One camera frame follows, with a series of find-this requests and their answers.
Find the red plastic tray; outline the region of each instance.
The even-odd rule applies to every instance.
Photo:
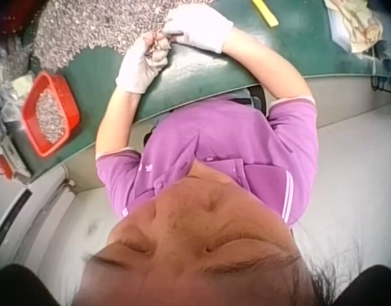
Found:
[[[64,134],[55,143],[50,143],[45,138],[36,118],[37,101],[46,88],[49,88],[55,96],[66,124]],[[39,156],[49,156],[61,147],[80,122],[80,112],[65,78],[61,75],[50,75],[45,71],[40,72],[24,102],[22,119],[25,132]]]

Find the shirt sleeve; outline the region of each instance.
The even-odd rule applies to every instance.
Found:
[[[275,101],[269,108],[268,122],[288,152],[287,170],[294,181],[289,224],[306,210],[317,172],[317,111],[312,97]]]
[[[140,153],[130,147],[96,157],[98,177],[105,185],[113,209],[122,217],[127,215],[125,208],[138,174],[140,158]]]

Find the woman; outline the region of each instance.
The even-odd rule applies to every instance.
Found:
[[[143,154],[126,147],[168,42],[225,53],[277,98],[268,118],[224,98],[175,110]],[[156,42],[159,50],[145,54]],[[97,134],[97,171],[123,219],[85,268],[77,305],[320,303],[290,227],[316,173],[316,107],[299,72],[214,9],[169,12],[125,55]]]

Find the eye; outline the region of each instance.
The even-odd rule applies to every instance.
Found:
[[[137,243],[129,240],[119,240],[119,244],[122,244],[128,248],[130,248],[132,251],[138,252],[138,253],[149,253],[150,252],[150,246],[142,243]]]
[[[222,247],[223,245],[228,244],[229,242],[233,242],[236,240],[244,240],[244,239],[262,241],[261,237],[257,235],[248,234],[248,233],[235,233],[216,239],[215,241],[213,241],[212,244],[209,244],[207,246],[206,252],[213,252],[219,249],[220,247]]]

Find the eyebrow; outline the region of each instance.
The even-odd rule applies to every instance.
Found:
[[[251,272],[265,266],[291,265],[299,258],[300,256],[286,256],[284,258],[281,256],[264,256],[261,258],[253,258],[234,263],[202,267],[200,271],[210,276],[238,275]]]

